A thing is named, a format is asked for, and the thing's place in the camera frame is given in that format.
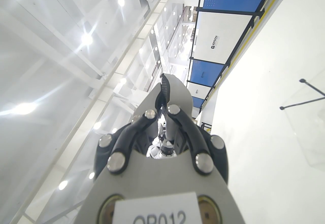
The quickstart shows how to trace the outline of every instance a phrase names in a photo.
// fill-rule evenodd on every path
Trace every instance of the white ceiling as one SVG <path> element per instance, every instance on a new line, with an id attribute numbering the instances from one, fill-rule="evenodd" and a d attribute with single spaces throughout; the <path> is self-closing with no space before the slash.
<path id="1" fill-rule="evenodd" d="M 171 26 L 164 33 L 170 37 L 183 8 L 175 4 L 167 8 L 160 20 L 162 26 Z M 1 223 L 10 221 L 34 187 L 90 103 L 92 89 L 112 70 L 148 9 L 143 0 L 125 0 L 124 7 L 117 0 L 0 0 L 0 110 L 22 102 L 38 104 L 28 115 L 0 116 Z M 82 34 L 91 31 L 93 43 L 80 47 Z M 150 58 L 139 56 L 138 66 L 128 73 L 130 88 L 145 89 L 155 70 L 160 56 L 152 51 L 151 41 L 157 43 L 153 36 L 147 42 Z M 103 130 L 129 120 L 128 108 L 134 107 L 122 102 L 125 105 L 106 107 Z M 91 168 L 83 162 L 80 167 L 80 171 Z"/>

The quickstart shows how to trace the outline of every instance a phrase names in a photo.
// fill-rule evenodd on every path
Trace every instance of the ceiling light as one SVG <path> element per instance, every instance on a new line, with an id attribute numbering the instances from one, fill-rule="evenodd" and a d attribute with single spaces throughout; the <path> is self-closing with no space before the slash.
<path id="1" fill-rule="evenodd" d="M 59 190 L 63 190 L 68 184 L 68 181 L 64 180 L 59 184 Z"/>
<path id="2" fill-rule="evenodd" d="M 81 36 L 81 42 L 84 45 L 91 45 L 93 43 L 93 38 L 92 38 L 92 36 L 90 34 L 84 33 Z"/>
<path id="3" fill-rule="evenodd" d="M 36 109 L 36 103 L 21 103 L 17 105 L 12 112 L 15 114 L 26 115 Z"/>
<path id="4" fill-rule="evenodd" d="M 94 124 L 94 127 L 93 127 L 93 128 L 94 128 L 95 130 L 97 130 L 97 129 L 99 129 L 100 127 L 101 127 L 101 122 L 97 122 L 97 123 Z"/>
<path id="5" fill-rule="evenodd" d="M 124 0 L 117 0 L 117 3 L 118 3 L 120 6 L 124 6 L 124 5 L 125 5 L 125 1 L 124 1 Z"/>

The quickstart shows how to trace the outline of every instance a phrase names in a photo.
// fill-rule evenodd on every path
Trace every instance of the company logo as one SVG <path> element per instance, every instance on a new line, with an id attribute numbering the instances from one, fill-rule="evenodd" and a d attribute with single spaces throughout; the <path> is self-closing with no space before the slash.
<path id="1" fill-rule="evenodd" d="M 213 39 L 212 45 L 211 45 L 212 49 L 216 48 L 218 41 L 219 41 L 219 36 L 215 36 L 215 38 Z"/>

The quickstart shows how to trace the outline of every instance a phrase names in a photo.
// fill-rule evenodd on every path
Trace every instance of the white label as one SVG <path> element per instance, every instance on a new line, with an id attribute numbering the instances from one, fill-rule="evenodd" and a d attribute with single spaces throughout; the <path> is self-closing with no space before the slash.
<path id="1" fill-rule="evenodd" d="M 113 224 L 202 224 L 195 192 L 118 201 Z"/>
<path id="2" fill-rule="evenodd" d="M 200 32 L 193 57 L 225 64 L 252 16 L 200 12 L 198 17 Z"/>

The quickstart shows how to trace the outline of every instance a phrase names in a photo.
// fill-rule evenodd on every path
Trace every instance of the ceiling beam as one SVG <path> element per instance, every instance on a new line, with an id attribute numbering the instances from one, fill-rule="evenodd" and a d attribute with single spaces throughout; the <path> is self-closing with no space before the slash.
<path id="1" fill-rule="evenodd" d="M 33 47 L 38 52 L 41 52 L 49 59 L 58 63 L 60 66 L 71 72 L 75 77 L 79 78 L 90 87 L 97 89 L 100 87 L 99 80 L 91 78 L 85 72 L 80 70 L 77 66 L 70 63 L 67 60 L 67 57 L 61 55 L 58 51 L 56 51 L 49 44 L 44 42 L 29 28 L 27 28 L 24 24 L 22 24 L 20 21 L 18 21 L 16 18 L 14 18 L 11 14 L 9 14 L 2 8 L 0 8 L 0 25 L 2 25 L 4 29 L 8 29 L 9 31 L 14 33 L 17 37 L 21 38 L 29 46 Z"/>
<path id="2" fill-rule="evenodd" d="M 47 28 L 51 33 L 53 33 L 63 44 L 65 44 L 73 53 L 75 53 L 83 62 L 86 63 L 91 69 L 93 69 L 98 75 L 102 76 L 102 72 L 90 62 L 82 53 L 77 51 L 77 46 L 72 45 L 68 39 L 66 39 L 61 33 L 57 31 L 57 29 L 52 26 L 48 20 L 46 20 L 41 14 L 39 14 L 35 9 L 31 9 L 31 7 L 25 2 L 21 2 L 21 0 L 15 0 L 20 6 L 22 6 L 28 13 L 30 13 L 36 20 L 38 20 L 45 28 Z"/>

